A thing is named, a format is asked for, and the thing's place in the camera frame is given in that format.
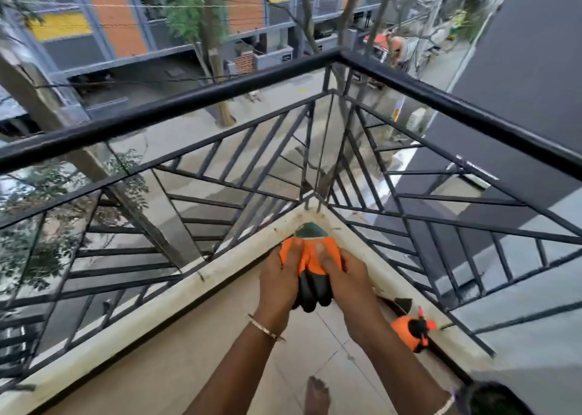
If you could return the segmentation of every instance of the gold bangle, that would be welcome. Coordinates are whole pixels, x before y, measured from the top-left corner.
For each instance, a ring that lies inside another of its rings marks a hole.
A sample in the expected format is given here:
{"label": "gold bangle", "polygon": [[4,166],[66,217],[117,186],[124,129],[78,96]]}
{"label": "gold bangle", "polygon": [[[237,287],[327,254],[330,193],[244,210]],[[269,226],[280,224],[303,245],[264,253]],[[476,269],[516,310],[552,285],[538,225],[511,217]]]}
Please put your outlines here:
{"label": "gold bangle", "polygon": [[287,340],[285,340],[283,337],[271,332],[270,330],[266,329],[266,327],[264,327],[262,324],[260,324],[258,321],[256,321],[251,314],[248,314],[248,316],[249,316],[249,320],[251,321],[251,323],[253,325],[255,325],[258,329],[262,330],[265,334],[267,334],[269,337],[271,337],[274,341],[286,343]]}

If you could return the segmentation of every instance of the gray building wall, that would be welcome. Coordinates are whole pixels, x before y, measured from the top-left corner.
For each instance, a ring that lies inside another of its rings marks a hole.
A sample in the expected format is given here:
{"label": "gray building wall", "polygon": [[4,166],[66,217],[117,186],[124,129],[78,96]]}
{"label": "gray building wall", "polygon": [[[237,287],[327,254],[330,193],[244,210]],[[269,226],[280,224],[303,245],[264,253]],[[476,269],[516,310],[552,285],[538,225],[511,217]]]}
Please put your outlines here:
{"label": "gray building wall", "polygon": [[[582,8],[574,5],[576,2],[505,0],[452,93],[543,137],[582,150],[582,125],[578,122],[582,99],[577,91],[582,75],[582,33],[573,30],[582,17]],[[497,176],[544,208],[580,186],[559,171],[446,116],[435,117],[426,138]],[[408,169],[439,169],[446,164],[434,153],[419,149]],[[431,176],[406,176],[396,189],[422,193],[432,182]],[[504,195],[490,188],[483,197]],[[434,202],[405,200],[404,207],[410,213],[510,227],[520,227],[536,215],[529,208],[471,205],[455,216]],[[389,201],[387,207],[393,211],[393,202]],[[381,218],[379,222],[402,229],[400,220]],[[436,228],[451,258],[449,263],[452,266],[462,263],[464,258],[454,230],[448,226]],[[426,226],[414,223],[413,232],[426,249],[429,264],[442,273]],[[466,237],[471,254],[491,245],[488,233],[468,231]]]}

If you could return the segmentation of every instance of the finger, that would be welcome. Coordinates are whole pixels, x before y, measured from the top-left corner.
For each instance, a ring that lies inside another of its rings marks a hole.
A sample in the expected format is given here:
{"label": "finger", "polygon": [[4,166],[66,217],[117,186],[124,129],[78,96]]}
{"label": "finger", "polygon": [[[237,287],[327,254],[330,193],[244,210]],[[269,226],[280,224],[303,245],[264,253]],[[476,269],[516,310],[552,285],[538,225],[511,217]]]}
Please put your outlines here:
{"label": "finger", "polygon": [[281,246],[277,245],[275,248],[271,250],[271,253],[266,257],[265,260],[265,269],[271,272],[279,272],[281,270],[281,257],[279,252],[281,250]]}
{"label": "finger", "polygon": [[303,241],[301,239],[294,239],[289,252],[287,252],[287,260],[285,260],[285,264],[283,265],[283,271],[297,275],[297,267],[299,266],[299,262],[301,262],[302,255]]}
{"label": "finger", "polygon": [[328,250],[322,242],[316,242],[316,253],[319,264],[324,271],[329,275],[330,279],[342,272],[333,258],[329,255]]}
{"label": "finger", "polygon": [[345,272],[352,276],[368,276],[368,268],[358,257],[354,256],[347,249],[340,248],[339,255],[343,260]]}

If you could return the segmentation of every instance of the fingernail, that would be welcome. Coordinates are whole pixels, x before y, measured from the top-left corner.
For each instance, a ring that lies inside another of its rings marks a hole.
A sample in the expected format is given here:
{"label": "fingernail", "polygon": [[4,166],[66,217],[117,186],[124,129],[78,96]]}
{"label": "fingernail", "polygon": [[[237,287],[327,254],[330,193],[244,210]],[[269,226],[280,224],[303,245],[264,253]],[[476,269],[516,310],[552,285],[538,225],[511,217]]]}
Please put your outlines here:
{"label": "fingernail", "polygon": [[325,252],[325,246],[322,242],[316,242],[315,247],[317,254],[322,254],[323,252]]}

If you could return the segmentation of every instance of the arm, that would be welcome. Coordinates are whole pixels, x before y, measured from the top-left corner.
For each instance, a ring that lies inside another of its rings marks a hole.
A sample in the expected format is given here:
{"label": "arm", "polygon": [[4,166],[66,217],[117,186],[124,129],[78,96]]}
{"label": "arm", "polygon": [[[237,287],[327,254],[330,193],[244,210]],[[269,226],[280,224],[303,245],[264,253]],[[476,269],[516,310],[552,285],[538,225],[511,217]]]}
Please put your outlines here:
{"label": "arm", "polygon": [[439,411],[450,393],[439,386],[386,322],[366,264],[340,249],[344,272],[324,246],[316,245],[316,250],[329,275],[333,298],[343,311],[347,331],[368,355],[398,414],[433,415]]}
{"label": "arm", "polygon": [[[253,317],[276,335],[287,327],[297,296],[301,253],[301,245],[292,247],[282,266],[277,247],[261,272],[259,304]],[[184,415],[246,414],[274,345],[273,338],[249,323]]]}

